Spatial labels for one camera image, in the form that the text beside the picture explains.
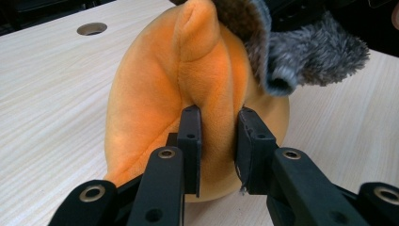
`table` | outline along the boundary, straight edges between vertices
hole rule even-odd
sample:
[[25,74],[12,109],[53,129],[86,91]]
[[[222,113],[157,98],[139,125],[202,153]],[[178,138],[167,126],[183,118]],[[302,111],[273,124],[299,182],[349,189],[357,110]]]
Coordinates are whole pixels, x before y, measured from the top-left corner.
[[[0,37],[0,222],[45,225],[76,186],[106,171],[107,97],[136,35],[173,5],[119,0]],[[76,29],[107,25],[94,36]],[[306,152],[339,186],[399,186],[399,59],[375,51],[364,70],[298,88],[284,146]],[[186,225],[272,225],[266,197],[237,192],[188,203]]]

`round hole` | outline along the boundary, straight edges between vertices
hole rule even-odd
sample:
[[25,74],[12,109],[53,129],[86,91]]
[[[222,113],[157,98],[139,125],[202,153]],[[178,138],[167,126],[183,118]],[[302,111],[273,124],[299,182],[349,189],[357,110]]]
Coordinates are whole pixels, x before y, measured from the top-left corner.
[[88,186],[80,193],[79,199],[82,202],[94,202],[105,194],[105,187],[102,185]]
[[175,152],[172,150],[163,150],[158,153],[160,158],[172,158],[175,155]]
[[93,36],[103,33],[107,29],[106,24],[103,23],[91,23],[84,24],[77,28],[76,32],[83,36]]
[[286,158],[294,159],[294,160],[297,160],[300,158],[300,154],[295,151],[284,151],[282,153],[282,155],[284,155],[284,157],[286,157]]
[[346,215],[338,211],[329,212],[329,217],[338,224],[347,224],[349,221]]
[[376,196],[388,203],[399,205],[399,193],[389,188],[378,186],[375,188],[374,193]]
[[146,214],[146,220],[148,222],[154,223],[162,218],[162,211],[160,209],[149,210]]

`stuffed animal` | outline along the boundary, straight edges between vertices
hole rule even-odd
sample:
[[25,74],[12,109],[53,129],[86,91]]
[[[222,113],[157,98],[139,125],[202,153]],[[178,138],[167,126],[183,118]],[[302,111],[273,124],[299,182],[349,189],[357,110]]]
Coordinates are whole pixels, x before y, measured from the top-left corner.
[[[271,34],[271,19],[262,1],[174,2],[180,5],[162,13],[136,37],[116,73],[106,118],[104,178],[121,186],[143,173],[151,152],[165,146],[168,133],[178,131],[182,110],[197,105],[203,133],[200,196],[185,199],[208,201],[241,186],[233,162],[239,110],[254,109],[281,144],[289,104],[287,97],[278,95],[291,93],[296,84],[315,84],[320,76],[311,73],[336,72],[323,67],[339,67],[342,62],[323,64],[321,58],[314,59],[320,51],[306,43],[310,37],[297,37],[304,46],[291,50],[295,35]],[[338,57],[358,54],[344,48],[345,56]],[[298,63],[299,54],[303,56]],[[366,56],[348,68],[360,68]],[[309,71],[307,59],[319,71]],[[296,73],[284,67],[295,67]],[[342,79],[338,77],[323,81]],[[293,78],[296,84],[289,81]],[[279,79],[288,85],[276,82]]]

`plush toy ear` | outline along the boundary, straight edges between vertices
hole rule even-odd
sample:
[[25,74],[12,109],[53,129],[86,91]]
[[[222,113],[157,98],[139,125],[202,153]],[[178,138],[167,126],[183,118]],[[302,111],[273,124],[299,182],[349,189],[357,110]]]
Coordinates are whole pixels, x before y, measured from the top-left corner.
[[178,48],[181,61],[204,57],[215,47],[220,39],[215,11],[215,5],[210,1],[188,1],[184,4],[174,32],[174,45]]
[[[180,5],[186,0],[170,0]],[[252,73],[265,84],[271,30],[269,9],[263,0],[213,0],[217,19],[244,43]]]

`metal screw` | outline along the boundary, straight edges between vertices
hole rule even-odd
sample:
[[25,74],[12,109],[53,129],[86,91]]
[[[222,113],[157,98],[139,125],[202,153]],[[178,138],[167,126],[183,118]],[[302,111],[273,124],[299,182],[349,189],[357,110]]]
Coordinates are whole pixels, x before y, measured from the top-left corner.
[[105,194],[105,187],[102,185],[88,186],[82,193],[79,199],[82,202],[94,202],[99,200]]
[[158,153],[160,158],[172,158],[176,153],[172,150],[166,149]]
[[399,205],[399,193],[389,188],[378,186],[374,189],[375,195],[388,203]]
[[289,158],[289,159],[294,159],[294,160],[298,160],[301,156],[300,153],[297,153],[296,151],[284,151],[282,152],[282,155],[284,155],[284,157]]

